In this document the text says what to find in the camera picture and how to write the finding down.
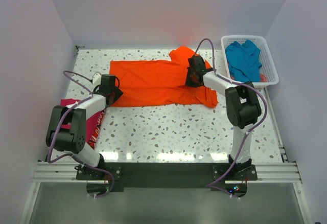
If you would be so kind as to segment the orange t shirt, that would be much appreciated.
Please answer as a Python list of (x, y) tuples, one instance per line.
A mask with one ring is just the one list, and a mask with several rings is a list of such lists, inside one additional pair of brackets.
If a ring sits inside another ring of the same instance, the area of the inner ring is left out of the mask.
[(207, 87), (185, 85), (188, 59), (194, 51), (181, 46), (169, 53), (168, 60), (133, 60), (110, 63), (109, 73), (118, 77), (123, 95), (115, 107), (201, 104), (215, 108), (217, 92)]

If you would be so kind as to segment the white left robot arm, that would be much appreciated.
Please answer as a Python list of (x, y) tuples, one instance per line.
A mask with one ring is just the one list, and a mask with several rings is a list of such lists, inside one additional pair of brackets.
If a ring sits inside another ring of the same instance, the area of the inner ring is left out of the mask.
[(112, 106), (122, 94), (119, 78), (105, 74), (87, 98), (69, 106), (55, 106), (45, 139), (49, 148), (47, 162), (51, 164), (69, 156), (88, 167), (87, 172), (94, 179), (101, 179), (106, 173), (104, 159), (87, 144), (86, 122)]

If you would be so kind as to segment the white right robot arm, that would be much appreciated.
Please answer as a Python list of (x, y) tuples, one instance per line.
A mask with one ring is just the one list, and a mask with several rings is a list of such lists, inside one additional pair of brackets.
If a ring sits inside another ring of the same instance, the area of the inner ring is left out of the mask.
[(207, 87), (224, 95), (226, 113), (233, 126), (232, 150), (228, 156), (228, 175), (238, 180), (251, 166), (250, 127), (255, 125), (262, 113), (257, 93), (252, 83), (237, 83), (208, 68), (201, 56), (188, 59), (186, 86)]

